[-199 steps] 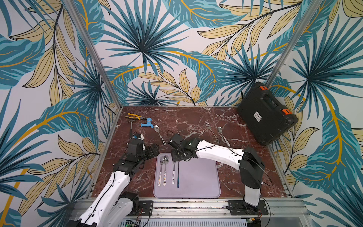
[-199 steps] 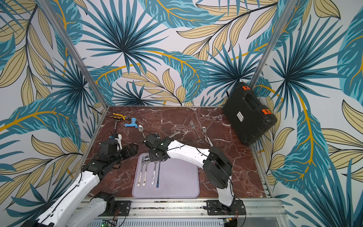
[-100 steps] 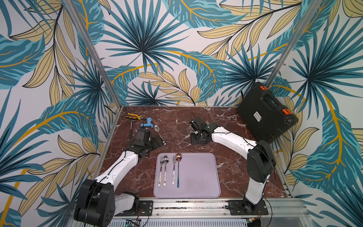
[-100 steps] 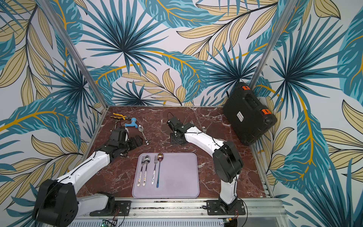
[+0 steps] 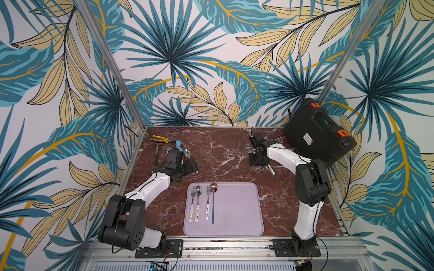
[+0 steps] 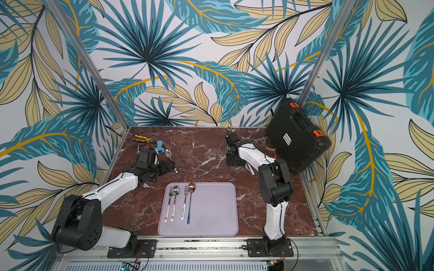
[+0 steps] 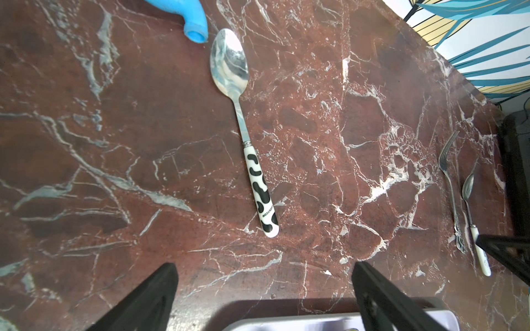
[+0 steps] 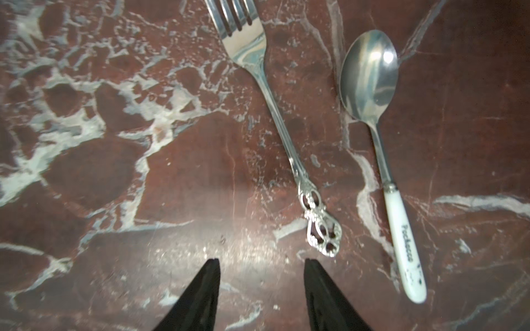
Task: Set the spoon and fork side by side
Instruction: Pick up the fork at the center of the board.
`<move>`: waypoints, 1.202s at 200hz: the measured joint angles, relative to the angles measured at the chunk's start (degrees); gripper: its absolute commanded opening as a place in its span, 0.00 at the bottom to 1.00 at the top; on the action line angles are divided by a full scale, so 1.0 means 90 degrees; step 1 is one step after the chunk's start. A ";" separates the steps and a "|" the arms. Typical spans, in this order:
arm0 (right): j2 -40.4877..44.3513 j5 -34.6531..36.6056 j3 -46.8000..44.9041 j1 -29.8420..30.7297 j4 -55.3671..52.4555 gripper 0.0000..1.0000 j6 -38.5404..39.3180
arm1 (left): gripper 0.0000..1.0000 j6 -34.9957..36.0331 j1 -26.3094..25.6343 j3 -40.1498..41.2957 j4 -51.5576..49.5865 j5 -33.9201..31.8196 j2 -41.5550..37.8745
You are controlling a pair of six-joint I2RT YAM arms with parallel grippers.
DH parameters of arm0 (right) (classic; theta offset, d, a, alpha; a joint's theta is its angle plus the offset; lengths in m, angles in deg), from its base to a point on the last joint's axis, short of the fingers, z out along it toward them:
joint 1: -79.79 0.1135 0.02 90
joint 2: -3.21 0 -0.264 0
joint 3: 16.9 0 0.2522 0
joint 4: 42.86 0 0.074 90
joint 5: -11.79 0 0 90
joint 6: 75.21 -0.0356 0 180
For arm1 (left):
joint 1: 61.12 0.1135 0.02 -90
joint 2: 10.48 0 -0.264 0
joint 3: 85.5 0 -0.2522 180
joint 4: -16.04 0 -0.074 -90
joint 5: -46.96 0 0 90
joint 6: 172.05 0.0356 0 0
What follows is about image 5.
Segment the white handle steel spoon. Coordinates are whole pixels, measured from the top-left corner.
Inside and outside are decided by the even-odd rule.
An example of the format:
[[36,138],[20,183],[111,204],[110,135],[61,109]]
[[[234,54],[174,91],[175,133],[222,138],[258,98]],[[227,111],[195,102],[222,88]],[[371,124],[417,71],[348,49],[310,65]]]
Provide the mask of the white handle steel spoon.
[[274,169],[273,169],[270,165],[267,166],[267,169],[271,172],[271,174],[272,174],[273,176],[276,175]]

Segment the cartoon handle fork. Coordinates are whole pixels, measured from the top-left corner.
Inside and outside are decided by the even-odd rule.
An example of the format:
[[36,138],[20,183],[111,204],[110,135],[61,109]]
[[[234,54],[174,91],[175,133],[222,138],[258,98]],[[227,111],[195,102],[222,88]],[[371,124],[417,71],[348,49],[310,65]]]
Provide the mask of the cartoon handle fork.
[[191,207],[190,207],[190,211],[189,211],[189,220],[188,220],[189,223],[191,223],[193,221],[194,199],[195,199],[196,195],[197,195],[196,189],[195,189],[195,187],[192,187],[192,190],[191,190],[192,201],[191,201]]

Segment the cartoon handle spoon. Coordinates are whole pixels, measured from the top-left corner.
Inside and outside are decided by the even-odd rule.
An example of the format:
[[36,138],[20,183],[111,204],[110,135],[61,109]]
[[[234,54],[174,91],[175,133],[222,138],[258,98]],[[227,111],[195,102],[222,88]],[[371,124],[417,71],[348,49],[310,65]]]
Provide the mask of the cartoon handle spoon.
[[200,195],[202,194],[201,186],[197,185],[195,191],[196,191],[196,197],[197,197],[195,222],[198,222],[199,216],[200,216]]

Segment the white handle fork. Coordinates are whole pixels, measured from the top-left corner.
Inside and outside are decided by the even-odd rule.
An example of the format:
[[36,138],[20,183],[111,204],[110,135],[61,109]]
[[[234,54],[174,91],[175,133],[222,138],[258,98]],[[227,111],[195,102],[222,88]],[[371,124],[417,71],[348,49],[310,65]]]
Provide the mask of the white handle fork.
[[206,216],[205,219],[206,221],[209,220],[209,207],[210,207],[210,195],[211,195],[211,186],[209,185],[206,189],[206,195],[207,195],[207,203],[206,203]]

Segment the iridescent spoon blue handle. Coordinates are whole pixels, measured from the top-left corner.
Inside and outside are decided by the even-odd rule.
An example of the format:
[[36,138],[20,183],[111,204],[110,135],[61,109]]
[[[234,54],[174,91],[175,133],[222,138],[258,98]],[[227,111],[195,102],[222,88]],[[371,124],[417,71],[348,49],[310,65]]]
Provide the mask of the iridescent spoon blue handle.
[[210,185],[211,188],[211,193],[212,193],[212,214],[211,214],[211,223],[214,225],[215,224],[215,193],[218,190],[218,185],[217,183],[211,183]]

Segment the all steel fork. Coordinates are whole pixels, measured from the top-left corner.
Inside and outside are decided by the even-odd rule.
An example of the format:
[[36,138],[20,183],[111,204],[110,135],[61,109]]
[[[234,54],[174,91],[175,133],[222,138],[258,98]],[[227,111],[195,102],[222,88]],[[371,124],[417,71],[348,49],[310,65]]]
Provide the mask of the all steel fork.
[[246,150],[248,153],[252,153],[252,152],[253,152],[253,150],[252,150],[250,144],[246,144],[246,145],[245,145],[245,150]]

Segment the cow pattern handle spoon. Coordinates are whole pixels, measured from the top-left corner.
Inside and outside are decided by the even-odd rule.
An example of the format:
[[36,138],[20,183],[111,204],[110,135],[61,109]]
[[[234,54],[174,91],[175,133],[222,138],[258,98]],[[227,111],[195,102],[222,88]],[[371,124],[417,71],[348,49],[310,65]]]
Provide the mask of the cow pattern handle spoon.
[[191,152],[190,152],[188,149],[185,149],[185,150],[184,150],[184,156],[185,156],[186,158],[190,159],[190,158],[191,158]]

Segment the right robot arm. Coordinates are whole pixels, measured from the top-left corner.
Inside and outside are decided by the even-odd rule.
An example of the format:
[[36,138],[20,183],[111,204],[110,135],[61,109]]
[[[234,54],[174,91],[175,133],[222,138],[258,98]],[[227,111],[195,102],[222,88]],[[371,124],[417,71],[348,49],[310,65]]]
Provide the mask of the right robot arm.
[[305,158],[274,140],[263,138],[261,133],[251,135],[249,141],[253,147],[249,153],[250,166],[266,167],[273,160],[295,175],[295,192],[300,206],[287,248],[296,255],[312,251],[316,245],[319,215],[331,193],[325,163],[320,159]]

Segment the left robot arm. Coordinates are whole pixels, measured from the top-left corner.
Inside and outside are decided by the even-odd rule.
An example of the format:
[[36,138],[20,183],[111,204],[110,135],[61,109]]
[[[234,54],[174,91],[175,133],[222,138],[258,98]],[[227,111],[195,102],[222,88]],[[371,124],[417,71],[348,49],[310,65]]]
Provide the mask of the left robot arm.
[[142,185],[125,195],[114,195],[109,199],[98,241],[110,245],[112,249],[164,251],[167,237],[159,230],[146,227],[146,209],[174,182],[197,172],[195,160],[184,160],[183,151],[170,150],[163,166],[154,170]]

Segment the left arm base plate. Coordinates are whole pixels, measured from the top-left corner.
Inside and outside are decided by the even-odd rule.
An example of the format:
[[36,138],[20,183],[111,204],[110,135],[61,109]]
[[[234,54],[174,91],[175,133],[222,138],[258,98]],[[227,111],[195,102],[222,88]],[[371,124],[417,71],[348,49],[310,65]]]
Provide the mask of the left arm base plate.
[[137,259],[177,259],[183,255],[183,246],[182,239],[163,240],[157,248],[138,247],[134,257]]

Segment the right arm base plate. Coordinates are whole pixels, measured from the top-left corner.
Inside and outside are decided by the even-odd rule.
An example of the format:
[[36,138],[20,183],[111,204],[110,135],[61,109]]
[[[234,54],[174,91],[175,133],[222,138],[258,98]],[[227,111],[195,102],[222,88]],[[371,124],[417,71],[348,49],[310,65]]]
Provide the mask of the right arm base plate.
[[276,257],[320,257],[321,251],[316,240],[299,241],[298,239],[280,238],[273,239],[269,249]]

